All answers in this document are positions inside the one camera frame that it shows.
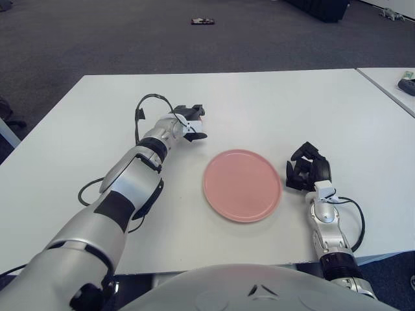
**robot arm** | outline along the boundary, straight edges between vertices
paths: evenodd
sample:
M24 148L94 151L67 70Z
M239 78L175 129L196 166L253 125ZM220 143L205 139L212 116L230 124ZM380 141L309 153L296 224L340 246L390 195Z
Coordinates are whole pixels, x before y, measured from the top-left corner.
M287 162L287 186L310 191L305 201L309 206L308 219L313 230L313 244L324 278L376 299L370 283L363 279L353 250L340 229L340 215L334 206L339 200L331 184L329 162L308 142L294 153L291 161L296 161L296 166L293 168Z
M205 138L201 105L178 106L107 173L100 196L76 214L0 292L1 310L100 310L131 220L144 217L163 188L159 173L181 137Z

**table surface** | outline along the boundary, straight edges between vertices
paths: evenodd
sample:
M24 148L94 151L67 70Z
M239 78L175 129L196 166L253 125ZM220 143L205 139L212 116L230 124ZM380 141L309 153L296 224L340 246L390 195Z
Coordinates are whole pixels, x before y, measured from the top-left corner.
M128 236L117 273L316 260L304 192L284 187L276 211L252 224L221 217L202 192L206 165L233 148L261 154L285 183L286 160L305 141L330 160L338 194L364 211L358 257L414 249L415 122L356 70L84 76L0 166L0 271L28 262L82 208L79 188L133 146L134 110L147 93L203 104L208 138L170 152L164 190ZM168 109L149 99L144 110L141 134ZM358 213L339 210L354 244Z
M397 86L405 71L415 73L415 68L358 68L358 71L415 118L415 97Z

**wire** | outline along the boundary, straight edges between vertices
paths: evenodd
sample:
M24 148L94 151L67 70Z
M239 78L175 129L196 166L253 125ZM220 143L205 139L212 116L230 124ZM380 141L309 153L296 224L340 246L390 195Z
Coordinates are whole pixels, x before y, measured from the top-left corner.
M13 269L10 269L6 272L3 272L2 274L0 274L0 279L2 279L3 277L5 277L8 274L11 274L12 272L18 271L20 269L23 269L27 264L22 264L21 266L15 267Z
M328 196L326 196L324 198L325 199L330 199L332 196L334 196L336 194L336 192L337 192L337 189L335 188L335 191L332 194L330 194L330 195L328 195Z
M142 219L142 221L140 222L140 224L139 224L136 228L134 228L133 230L129 230L129 232L128 232L128 233L133 233L135 230L138 230L138 229L139 229L139 228L143 225L144 218L145 218L145 215L143 216L143 219Z
M357 249L359 248L359 246L362 244L363 238L364 238L364 232L366 231L366 222L364 221L364 215L363 215L363 212L362 212L361 207L359 206L359 204L356 203L356 201L354 201L354 200L352 200L350 198L347 198L345 196L339 196L338 198L341 199L341 200L345 200L345 201L343 201L343 202L330 202L330 203L331 204L353 203L354 205L356 205L357 209L359 210L359 214L361 216L361 222L362 222L361 233L360 233L359 238L357 239L355 245L353 245L351 247L352 252L355 252L355 251L357 251Z
M177 121L179 121L179 123L181 124L181 125L183 125L185 128L187 127L187 125L186 124L184 124L180 119L179 119L179 117L177 116L177 114L175 114L174 112L173 112L173 107L171 106L171 104L170 104L170 102L167 100L167 98L165 98L163 95L158 95L158 94L147 94L147 95L145 95L140 101L139 101L139 103L138 103L138 105L137 105L137 108L136 108L136 115L135 115L135 117L134 117L134 120L135 120L135 122L136 122L136 131L135 131L135 135L136 135L136 146L138 146L138 143L140 142L140 139L139 139L139 135L138 135L138 120L139 120L139 109L140 109L140 106L141 106L141 103L144 101L144 100L146 100L146 99L148 99L148 98L150 98L150 97L156 97L156 98L158 98L158 99L161 99L161 100L164 100L166 103L167 103L167 105L169 105L169 107L170 107L170 110L171 110L171 113L176 117L176 119L177 119Z
M98 178L96 180L90 181L89 183L87 183L86 185L84 185L78 192L78 201L85 206L90 206L90 204L88 202L85 202L84 199L82 199L82 193L84 193L84 191L91 185L93 185L94 183L99 183L100 181L104 180L103 177Z

